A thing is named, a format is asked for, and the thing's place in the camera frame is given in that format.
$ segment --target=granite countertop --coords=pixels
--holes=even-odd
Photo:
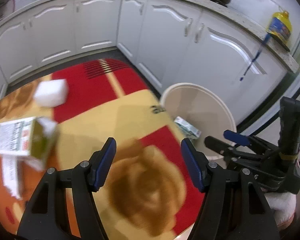
[[[17,16],[18,14],[29,10],[30,8],[37,6],[39,4],[48,2],[51,0],[38,0],[36,2],[30,3],[27,6],[15,11],[2,21],[0,21],[0,26],[2,26],[4,23],[12,19],[13,17]],[[202,8],[208,9],[214,13],[217,13],[218,15],[226,18],[227,20],[235,23],[240,28],[245,30],[247,33],[252,35],[254,38],[259,40],[260,42],[263,41],[264,37],[266,36],[266,30],[260,26],[259,24],[252,22],[247,17],[243,16],[242,14],[239,14],[238,12],[226,8],[220,4],[214,3],[210,0],[182,0],[184,2],[191,3],[193,5],[200,6]],[[279,45],[276,41],[271,39],[269,43],[267,44],[267,48],[280,60],[282,65],[286,68],[286,70],[290,72],[297,72],[299,65],[294,60],[294,58],[286,52],[281,45]]]

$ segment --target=patterned tablecloth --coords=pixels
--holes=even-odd
[[[32,99],[40,81],[66,79],[69,95],[55,108]],[[155,96],[128,65],[100,59],[75,65],[35,80],[0,101],[0,122],[48,116],[60,134],[48,167],[73,168],[100,150],[108,137],[117,153],[105,186],[94,199],[109,239],[173,239],[199,212],[203,194],[191,183],[180,153],[183,138]],[[43,172],[22,163],[22,200],[2,184],[0,158],[0,222],[16,233],[23,211]],[[71,190],[67,206],[71,231],[79,236]]]

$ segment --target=dark floor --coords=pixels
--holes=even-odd
[[[143,79],[143,81],[147,84],[147,86],[149,87],[149,89],[154,93],[154,95],[159,99],[160,98],[160,93],[153,87],[153,85],[150,84],[150,82],[141,74],[141,72],[134,66],[131,64],[131,62],[125,57],[125,55],[123,55],[119,50],[111,50],[111,51],[106,51],[106,52],[100,52],[100,53],[96,53],[90,56],[85,56],[85,57],[81,57],[81,58],[77,58],[65,63],[62,63],[60,65],[54,66],[52,68],[43,70],[39,73],[36,73],[34,75],[32,75],[31,77],[28,77],[22,81],[20,81],[19,83],[13,85],[13,86],[8,86],[7,88],[7,92],[6,95],[8,95],[9,93],[11,93],[12,91],[18,89],[19,87],[22,87],[25,84],[30,83],[31,81],[49,75],[55,71],[61,70],[61,69],[65,69],[67,67],[71,67],[80,63],[84,63],[87,61],[91,61],[91,60],[96,60],[96,59],[101,59],[101,58],[113,58],[113,59],[117,59],[117,60],[121,60],[122,62],[128,64],[129,66],[131,66],[137,73],[138,75]]]

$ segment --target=cooking oil bottle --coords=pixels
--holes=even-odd
[[[287,51],[288,39],[292,32],[291,22],[289,20],[289,13],[287,11],[275,12],[268,26],[268,33],[277,40]]]

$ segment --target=metal screw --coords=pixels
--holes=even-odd
[[[48,174],[52,174],[52,173],[54,173],[55,171],[56,171],[55,168],[49,168],[49,169],[47,169],[47,173],[48,173]]]
[[[246,175],[250,174],[250,171],[247,168],[242,169],[242,172]]]
[[[208,165],[211,167],[211,168],[216,168],[218,166],[217,163],[215,162],[209,162]]]
[[[88,161],[83,161],[83,162],[80,163],[80,166],[83,167],[83,168],[87,167],[88,165],[89,165]]]

